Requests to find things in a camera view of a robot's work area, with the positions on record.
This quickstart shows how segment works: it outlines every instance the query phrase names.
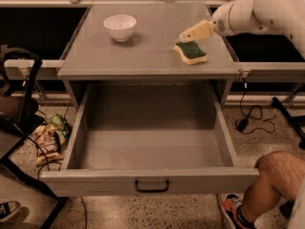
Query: open drawer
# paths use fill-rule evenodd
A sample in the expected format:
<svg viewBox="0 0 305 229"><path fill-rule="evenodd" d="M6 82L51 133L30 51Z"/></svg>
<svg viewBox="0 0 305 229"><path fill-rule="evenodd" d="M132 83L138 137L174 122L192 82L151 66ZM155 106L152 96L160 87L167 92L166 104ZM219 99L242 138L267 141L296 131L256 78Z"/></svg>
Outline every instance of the open drawer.
<svg viewBox="0 0 305 229"><path fill-rule="evenodd" d="M258 171L235 160L207 81L91 84L61 171L41 180L59 197L243 192Z"/></svg>

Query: knee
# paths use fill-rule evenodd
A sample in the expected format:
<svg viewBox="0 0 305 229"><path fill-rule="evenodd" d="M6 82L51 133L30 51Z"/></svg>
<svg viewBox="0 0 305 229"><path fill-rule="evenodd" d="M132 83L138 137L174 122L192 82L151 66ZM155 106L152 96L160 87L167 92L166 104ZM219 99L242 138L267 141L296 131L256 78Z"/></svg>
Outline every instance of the knee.
<svg viewBox="0 0 305 229"><path fill-rule="evenodd" d="M293 154L286 151L272 152L268 155L261 157L255 167L259 172L270 171L282 166Z"/></svg>

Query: white bowl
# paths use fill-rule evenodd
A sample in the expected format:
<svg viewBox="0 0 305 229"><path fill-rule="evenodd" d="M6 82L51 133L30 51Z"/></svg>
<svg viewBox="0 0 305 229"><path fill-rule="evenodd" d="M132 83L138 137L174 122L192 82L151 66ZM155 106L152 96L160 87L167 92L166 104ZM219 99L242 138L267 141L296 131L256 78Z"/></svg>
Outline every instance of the white bowl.
<svg viewBox="0 0 305 229"><path fill-rule="evenodd" d="M104 21L110 36L118 42L125 42L131 38L134 33L136 19L125 14L118 14L108 17Z"/></svg>

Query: wire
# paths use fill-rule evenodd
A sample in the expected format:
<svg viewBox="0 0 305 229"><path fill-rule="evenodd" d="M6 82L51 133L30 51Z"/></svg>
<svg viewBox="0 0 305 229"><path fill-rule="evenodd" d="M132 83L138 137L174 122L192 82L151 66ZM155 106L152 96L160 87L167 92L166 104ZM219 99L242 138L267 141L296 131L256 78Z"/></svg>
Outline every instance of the wire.
<svg viewBox="0 0 305 229"><path fill-rule="evenodd" d="M38 179L38 180L40 180L40 179L39 179L39 176L40 176L40 172L42 171L42 169L43 169L46 165L48 165L48 171L49 171L49 170L50 170L50 169L49 169L49 164L51 164L51 163L60 164L60 165L59 165L59 168L58 168L58 171L61 170L61 166L62 166L62 163L61 163L61 162L58 162L58 161L55 161L55 160L50 161L50 162L47 162L47 163L43 164L43 165L40 167L40 169L38 170L38 172L37 172L37 179Z"/></svg>
<svg viewBox="0 0 305 229"><path fill-rule="evenodd" d="M47 115L45 113L43 113L41 110L37 110L37 112L39 112L41 115L43 115L45 118L47 118Z"/></svg>
<svg viewBox="0 0 305 229"><path fill-rule="evenodd" d="M84 207L84 213L85 213L85 229L87 229L87 209L86 209L86 204L85 204L85 201L83 199L83 197L80 198L82 200L82 203L83 203L83 207Z"/></svg>
<svg viewBox="0 0 305 229"><path fill-rule="evenodd" d="M261 119L263 119L263 109L262 109L262 107L259 106L259 105L253 105L247 114L244 113L244 111L243 111L243 109L242 109L242 101L243 101L243 99L244 99L244 97L245 97L245 95L246 95L246 93L247 93L247 87L246 87L246 86L247 86L247 83L246 83L245 79L243 79L243 81L244 81L244 83L245 83L245 91L244 91L244 94L242 95L242 97L241 97L240 100L239 100L239 109L240 109L240 112L245 116L245 118L243 119L243 121L247 122L247 124L248 124L248 120L247 120L248 118L252 118L252 119L256 119L256 120L261 120ZM252 115L252 112L253 112L254 109L258 109L258 110L259 110L259 116L253 116L253 115ZM264 131L264 132L266 132L266 133L268 133L268 134L273 134L273 133L275 132L275 125L273 124L273 122L272 122L271 120L274 119L274 118L276 117L277 112L278 112L278 109L276 109L276 112L275 112L274 116L272 116L272 117L270 117L270 118L263 119L264 122L268 122L268 123L270 123L270 124L272 125L273 129L272 129L271 131L269 131L269 130L267 130L267 129L264 129L264 128L262 128L262 127L257 127L257 128L252 129L252 130L249 131L248 133L245 133L245 132L243 132L242 130L239 130L239 129L237 128L237 126L238 126L238 125L237 125L237 120L235 121L235 127L236 127L236 129L237 129L241 134L243 134L243 135L252 134L253 132L255 132L255 131L257 131L257 130Z"/></svg>

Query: drawer handle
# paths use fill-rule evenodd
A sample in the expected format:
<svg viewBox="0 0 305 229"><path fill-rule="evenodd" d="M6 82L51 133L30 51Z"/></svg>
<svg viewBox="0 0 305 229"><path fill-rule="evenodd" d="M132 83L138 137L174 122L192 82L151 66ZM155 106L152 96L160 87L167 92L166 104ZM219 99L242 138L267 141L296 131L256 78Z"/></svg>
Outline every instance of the drawer handle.
<svg viewBox="0 0 305 229"><path fill-rule="evenodd" d="M134 188L135 188L136 192L139 192L139 193L165 193L170 188L170 182L168 180L166 180L165 182L166 182L165 188L162 188L162 189L140 189L139 181L136 180L135 184L134 184Z"/></svg>

